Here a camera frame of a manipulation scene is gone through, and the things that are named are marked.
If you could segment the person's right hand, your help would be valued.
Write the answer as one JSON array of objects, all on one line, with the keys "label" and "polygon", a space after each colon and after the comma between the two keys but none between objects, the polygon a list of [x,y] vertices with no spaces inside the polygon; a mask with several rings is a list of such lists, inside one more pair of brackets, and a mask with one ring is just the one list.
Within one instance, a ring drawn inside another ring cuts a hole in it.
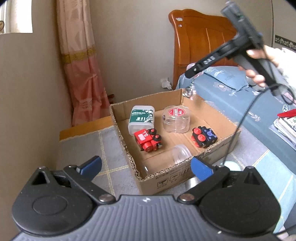
[{"label": "person's right hand", "polygon": [[295,52],[287,48],[272,48],[267,45],[264,50],[247,50],[248,56],[253,59],[268,59],[277,68],[290,85],[295,94]]}]

